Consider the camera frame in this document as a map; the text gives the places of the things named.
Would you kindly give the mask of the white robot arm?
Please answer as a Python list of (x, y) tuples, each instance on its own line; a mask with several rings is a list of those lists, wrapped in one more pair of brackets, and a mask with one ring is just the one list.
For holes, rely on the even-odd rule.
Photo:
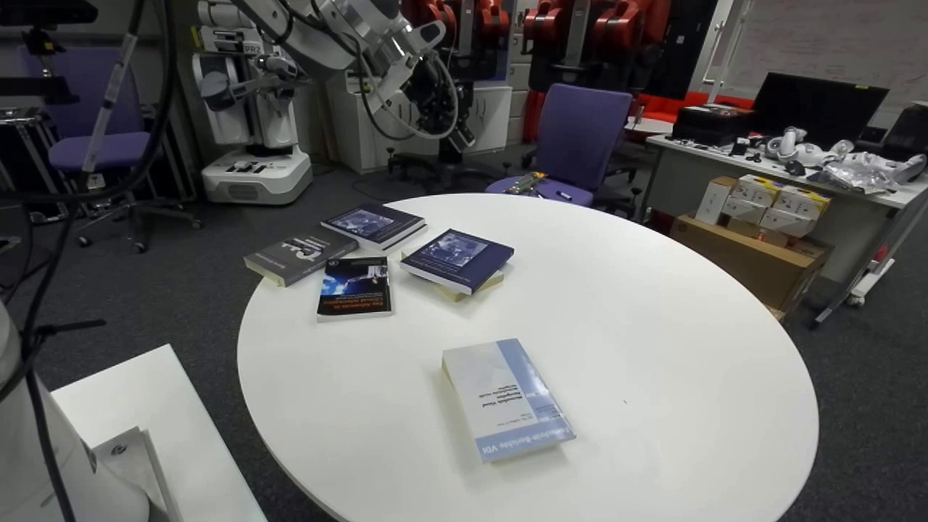
[(441, 59), (451, 27), (413, 24), (402, 0), (232, 0), (264, 40), (302, 72), (361, 77), (370, 120), (394, 98), (416, 107), (418, 123), (402, 139), (451, 139), (464, 120), (463, 94)]

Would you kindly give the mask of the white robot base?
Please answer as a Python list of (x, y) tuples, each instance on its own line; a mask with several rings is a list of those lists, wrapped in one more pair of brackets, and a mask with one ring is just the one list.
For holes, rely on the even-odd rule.
[(297, 65), (235, 0), (197, 0), (197, 32), (193, 72), (220, 149), (200, 171), (207, 197), (291, 207), (313, 180), (297, 130)]

